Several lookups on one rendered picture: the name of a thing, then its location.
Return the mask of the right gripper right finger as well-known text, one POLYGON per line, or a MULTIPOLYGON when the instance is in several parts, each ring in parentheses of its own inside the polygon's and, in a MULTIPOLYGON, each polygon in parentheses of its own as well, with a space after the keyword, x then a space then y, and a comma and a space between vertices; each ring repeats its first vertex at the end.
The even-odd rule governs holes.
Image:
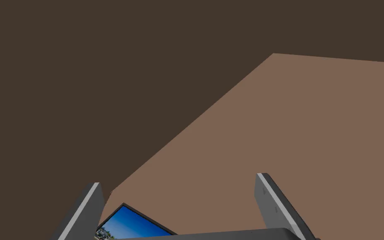
POLYGON ((309 226, 269 174, 256 174, 254 197, 266 228, 286 228, 300 240, 316 240, 309 226))

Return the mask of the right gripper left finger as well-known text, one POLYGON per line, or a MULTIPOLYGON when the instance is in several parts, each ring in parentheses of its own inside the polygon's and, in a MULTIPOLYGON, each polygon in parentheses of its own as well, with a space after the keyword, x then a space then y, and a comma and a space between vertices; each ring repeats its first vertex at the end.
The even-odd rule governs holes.
POLYGON ((50 240, 93 240, 104 206, 101 184, 87 184, 50 240))

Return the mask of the black framed blue picture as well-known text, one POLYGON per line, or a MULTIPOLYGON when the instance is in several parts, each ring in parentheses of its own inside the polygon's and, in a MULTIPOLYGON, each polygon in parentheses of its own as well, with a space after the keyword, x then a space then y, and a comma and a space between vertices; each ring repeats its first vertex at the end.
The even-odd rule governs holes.
POLYGON ((99 224, 94 240, 146 238, 166 235, 176 235, 176 233, 128 204, 122 203, 99 224))

